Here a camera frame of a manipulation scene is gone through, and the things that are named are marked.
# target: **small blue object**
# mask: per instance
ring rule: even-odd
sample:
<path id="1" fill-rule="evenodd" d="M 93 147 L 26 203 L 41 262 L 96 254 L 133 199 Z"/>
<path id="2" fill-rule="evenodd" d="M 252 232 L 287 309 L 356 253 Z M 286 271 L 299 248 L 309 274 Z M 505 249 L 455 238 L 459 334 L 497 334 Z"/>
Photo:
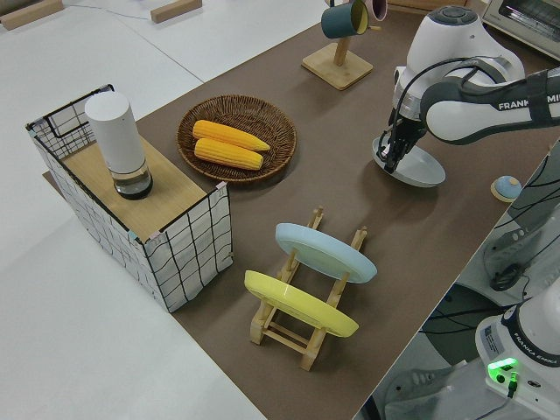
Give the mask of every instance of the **small blue object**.
<path id="1" fill-rule="evenodd" d="M 349 283 L 367 283 L 377 268 L 360 251 L 310 227 L 280 223 L 276 242 L 286 253 L 296 251 L 296 259 L 307 267 L 332 278 L 349 274 Z"/>
<path id="2" fill-rule="evenodd" d="M 498 200 L 511 202 L 521 194 L 522 184 L 516 178 L 505 175 L 492 183 L 491 190 Z"/>

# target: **wicker basket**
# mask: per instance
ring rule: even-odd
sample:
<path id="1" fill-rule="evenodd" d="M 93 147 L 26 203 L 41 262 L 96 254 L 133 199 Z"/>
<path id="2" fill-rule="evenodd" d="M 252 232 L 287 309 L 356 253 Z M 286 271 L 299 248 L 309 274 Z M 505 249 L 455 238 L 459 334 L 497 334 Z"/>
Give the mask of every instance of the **wicker basket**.
<path id="1" fill-rule="evenodd" d="M 261 152 L 261 169 L 243 170 L 194 156 L 193 125 L 198 120 L 247 131 L 267 143 L 270 150 Z M 179 153 L 192 168 L 210 178 L 232 183 L 254 182 L 279 173 L 290 162 L 296 141 L 296 129 L 280 109 L 261 99 L 236 94 L 217 96 L 196 105 L 185 114 L 177 132 Z"/>

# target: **yellow plate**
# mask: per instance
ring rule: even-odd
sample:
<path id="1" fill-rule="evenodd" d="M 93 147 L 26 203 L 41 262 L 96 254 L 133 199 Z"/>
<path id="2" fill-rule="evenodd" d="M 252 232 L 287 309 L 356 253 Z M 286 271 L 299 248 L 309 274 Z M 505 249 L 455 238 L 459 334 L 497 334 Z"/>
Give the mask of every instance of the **yellow plate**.
<path id="1" fill-rule="evenodd" d="M 350 337 L 358 324 L 326 302 L 256 271 L 245 271 L 245 287 L 259 299 L 316 328 L 338 337 Z"/>

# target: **black grid pattern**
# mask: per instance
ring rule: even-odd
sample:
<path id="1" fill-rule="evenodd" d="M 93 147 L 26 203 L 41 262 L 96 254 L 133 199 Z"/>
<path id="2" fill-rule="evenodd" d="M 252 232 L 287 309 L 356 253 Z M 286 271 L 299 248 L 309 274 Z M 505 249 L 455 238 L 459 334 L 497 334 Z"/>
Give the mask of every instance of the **black grid pattern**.
<path id="1" fill-rule="evenodd" d="M 174 311 L 233 262 L 227 188 L 208 194 L 145 247 L 165 302 Z"/>
<path id="2" fill-rule="evenodd" d="M 81 224 L 167 311 L 196 297 L 233 263 L 228 186 L 162 227 L 146 243 L 81 183 L 63 159 L 95 140 L 84 113 L 87 99 L 101 87 L 27 124 L 41 157 Z"/>

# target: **brown table surface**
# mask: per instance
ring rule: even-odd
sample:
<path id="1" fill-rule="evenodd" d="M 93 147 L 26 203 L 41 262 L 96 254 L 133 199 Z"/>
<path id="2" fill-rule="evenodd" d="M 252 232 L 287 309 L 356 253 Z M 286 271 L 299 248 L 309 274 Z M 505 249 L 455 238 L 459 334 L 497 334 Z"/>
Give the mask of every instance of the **brown table surface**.
<path id="1" fill-rule="evenodd" d="M 175 144 L 191 107 L 218 95 L 252 95 L 278 106 L 297 128 L 297 150 L 282 179 L 231 185 L 234 265 L 173 313 L 268 418 L 352 418 L 507 209 L 490 193 L 492 181 L 510 174 L 526 182 L 557 138 L 557 129 L 541 129 L 451 146 L 428 135 L 419 145 L 446 169 L 442 185 L 415 188 L 385 174 L 372 160 L 371 143 L 387 125 L 393 72 L 406 64 L 421 19 L 391 12 L 382 31 L 354 37 L 350 51 L 374 70 L 345 91 L 301 66 L 330 42 L 316 25 L 138 122 L 148 141 L 207 190 L 217 182 L 188 166 Z M 527 73 L 556 66 L 492 34 L 518 53 Z M 325 208 L 320 229 L 335 238 L 350 242 L 356 228 L 368 227 L 362 251 L 379 273 L 346 287 L 339 308 L 360 328 L 348 339 L 327 336 L 305 372 L 299 353 L 266 337 L 261 346 L 249 341 L 259 301 L 243 276 L 245 270 L 275 276 L 286 257 L 275 242 L 276 224 L 305 224 L 319 205 Z M 326 299 L 332 282 L 302 267 L 293 284 Z"/>

